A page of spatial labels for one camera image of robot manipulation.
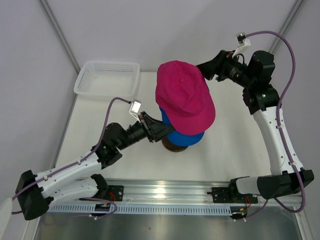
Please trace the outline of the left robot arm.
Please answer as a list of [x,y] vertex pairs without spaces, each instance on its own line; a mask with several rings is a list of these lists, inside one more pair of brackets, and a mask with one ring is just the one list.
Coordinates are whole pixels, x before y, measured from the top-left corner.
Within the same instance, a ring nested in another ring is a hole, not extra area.
[[108,194],[108,184],[97,171],[110,167],[123,155],[121,150],[147,138],[158,142],[174,131],[172,125],[142,112],[138,121],[124,129],[119,123],[108,124],[102,137],[84,156],[47,171],[21,174],[14,199],[21,208],[25,220],[44,215],[49,208],[77,199],[103,200]]

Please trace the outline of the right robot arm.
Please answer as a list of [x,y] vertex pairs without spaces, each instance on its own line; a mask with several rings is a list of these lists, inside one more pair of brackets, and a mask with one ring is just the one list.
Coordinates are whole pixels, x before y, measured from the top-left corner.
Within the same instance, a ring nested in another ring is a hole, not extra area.
[[239,202],[246,194],[266,200],[298,193],[304,196],[314,173],[304,168],[294,151],[279,94],[270,83],[275,70],[274,55],[258,50],[249,63],[241,63],[234,51],[221,50],[197,68],[207,80],[229,79],[243,88],[243,101],[260,129],[268,153],[271,174],[232,179],[227,193],[230,200]]

